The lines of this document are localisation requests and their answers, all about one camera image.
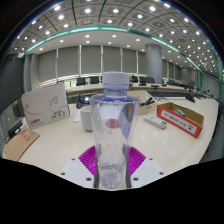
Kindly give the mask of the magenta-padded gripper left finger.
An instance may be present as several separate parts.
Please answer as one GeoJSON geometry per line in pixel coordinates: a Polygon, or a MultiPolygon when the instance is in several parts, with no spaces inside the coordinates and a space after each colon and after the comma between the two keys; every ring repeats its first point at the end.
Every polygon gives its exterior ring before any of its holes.
{"type": "Polygon", "coordinates": [[[91,146],[79,157],[71,158],[60,171],[59,177],[84,188],[97,188],[95,147],[91,146]]]}

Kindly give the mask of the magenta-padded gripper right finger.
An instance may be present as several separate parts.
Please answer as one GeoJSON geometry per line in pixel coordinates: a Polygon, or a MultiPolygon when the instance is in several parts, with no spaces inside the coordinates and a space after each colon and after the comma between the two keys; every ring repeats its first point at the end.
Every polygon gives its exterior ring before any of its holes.
{"type": "Polygon", "coordinates": [[[128,189],[143,187],[164,176],[165,171],[154,158],[147,158],[134,147],[129,149],[126,170],[128,189]]]}

